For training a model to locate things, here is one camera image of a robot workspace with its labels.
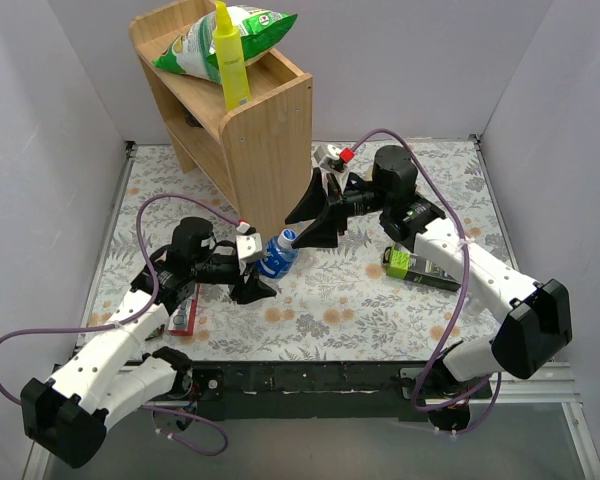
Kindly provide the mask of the small blue cap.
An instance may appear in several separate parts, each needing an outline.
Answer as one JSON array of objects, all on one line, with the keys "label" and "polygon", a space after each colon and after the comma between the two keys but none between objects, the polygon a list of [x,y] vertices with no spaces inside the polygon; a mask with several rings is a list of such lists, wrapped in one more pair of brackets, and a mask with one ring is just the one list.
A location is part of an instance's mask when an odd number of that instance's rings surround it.
[{"label": "small blue cap", "polygon": [[284,229],[278,236],[279,245],[283,248],[292,249],[293,242],[297,239],[297,234],[291,229]]}]

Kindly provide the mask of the blue label water bottle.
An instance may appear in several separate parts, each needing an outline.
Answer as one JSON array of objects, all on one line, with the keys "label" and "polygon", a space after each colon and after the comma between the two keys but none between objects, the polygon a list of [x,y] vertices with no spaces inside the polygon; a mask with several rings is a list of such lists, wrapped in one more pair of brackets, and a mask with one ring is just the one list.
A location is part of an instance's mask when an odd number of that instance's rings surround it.
[{"label": "blue label water bottle", "polygon": [[296,249],[283,248],[279,245],[279,235],[272,237],[267,242],[265,256],[257,263],[260,273],[269,279],[284,277],[298,256]]}]

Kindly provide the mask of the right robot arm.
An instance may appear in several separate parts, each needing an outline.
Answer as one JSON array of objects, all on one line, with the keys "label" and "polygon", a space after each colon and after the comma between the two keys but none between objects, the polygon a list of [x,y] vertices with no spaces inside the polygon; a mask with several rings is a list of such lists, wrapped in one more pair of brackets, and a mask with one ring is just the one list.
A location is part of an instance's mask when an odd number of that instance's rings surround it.
[{"label": "right robot arm", "polygon": [[443,210],[417,192],[417,176],[412,153],[397,145],[376,151],[368,180],[352,173],[341,186],[334,174],[314,168],[305,194],[285,219],[309,224],[294,248],[334,248],[349,218],[377,213],[392,240],[466,281],[500,324],[492,337],[460,341],[436,354],[431,370],[409,388],[451,398],[494,373],[530,378],[572,340],[568,290],[555,279],[540,283],[462,240]]}]

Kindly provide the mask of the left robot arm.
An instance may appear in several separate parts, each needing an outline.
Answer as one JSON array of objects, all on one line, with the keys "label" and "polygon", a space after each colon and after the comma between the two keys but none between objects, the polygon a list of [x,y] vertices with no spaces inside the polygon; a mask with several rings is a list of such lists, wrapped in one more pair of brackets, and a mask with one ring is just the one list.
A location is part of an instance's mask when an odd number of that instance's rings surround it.
[{"label": "left robot arm", "polygon": [[21,390],[24,432],[72,468],[88,463],[108,431],[145,402],[185,398],[193,386],[190,359],[169,347],[127,374],[121,368],[149,334],[167,323],[202,284],[226,285],[237,304],[275,296],[255,262],[264,255],[256,229],[241,220],[232,241],[217,241],[210,221],[186,217],[169,244],[147,256],[116,313],[47,380]]}]

